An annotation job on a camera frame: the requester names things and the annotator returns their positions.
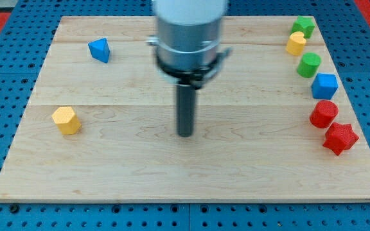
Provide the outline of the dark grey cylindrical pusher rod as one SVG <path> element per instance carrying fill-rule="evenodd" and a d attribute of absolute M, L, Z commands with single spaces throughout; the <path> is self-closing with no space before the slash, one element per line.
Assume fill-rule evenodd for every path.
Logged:
<path fill-rule="evenodd" d="M 178 85 L 176 89 L 176 127 L 181 137 L 190 137 L 194 129 L 194 88 Z"/>

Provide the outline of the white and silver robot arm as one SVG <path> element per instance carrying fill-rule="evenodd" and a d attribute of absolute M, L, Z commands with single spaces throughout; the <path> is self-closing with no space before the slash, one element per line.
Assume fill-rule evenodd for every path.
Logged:
<path fill-rule="evenodd" d="M 176 129 L 193 135 L 196 92 L 222 68 L 230 49 L 219 51 L 227 0 L 154 0 L 156 34 L 146 41 L 154 47 L 160 75 L 176 86 Z"/>

